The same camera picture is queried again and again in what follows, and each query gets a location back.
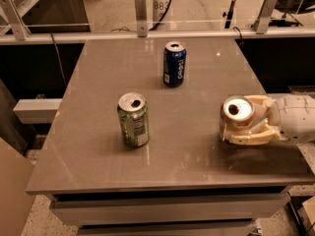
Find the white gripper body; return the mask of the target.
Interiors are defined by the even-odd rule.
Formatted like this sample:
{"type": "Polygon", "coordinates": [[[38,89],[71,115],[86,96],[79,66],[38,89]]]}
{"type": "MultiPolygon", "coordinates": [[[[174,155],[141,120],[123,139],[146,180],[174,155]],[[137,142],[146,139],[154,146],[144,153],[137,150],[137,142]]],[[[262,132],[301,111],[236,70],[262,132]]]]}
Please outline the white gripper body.
{"type": "Polygon", "coordinates": [[[268,111],[268,123],[279,128],[283,141],[314,142],[315,99],[301,94],[277,98],[268,111]]]}

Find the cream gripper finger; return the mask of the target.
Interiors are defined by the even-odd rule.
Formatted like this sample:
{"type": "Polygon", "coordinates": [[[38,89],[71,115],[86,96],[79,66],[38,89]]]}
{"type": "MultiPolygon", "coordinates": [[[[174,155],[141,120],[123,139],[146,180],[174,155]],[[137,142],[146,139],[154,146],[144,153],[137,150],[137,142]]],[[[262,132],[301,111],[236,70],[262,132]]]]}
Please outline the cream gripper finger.
{"type": "Polygon", "coordinates": [[[226,121],[221,121],[220,139],[235,145],[258,146],[279,141],[281,131],[278,126],[270,125],[267,118],[264,118],[253,127],[242,130],[236,130],[226,121]]]}
{"type": "Polygon", "coordinates": [[[267,95],[246,95],[246,98],[253,104],[255,118],[262,118],[275,102],[267,95]]]}

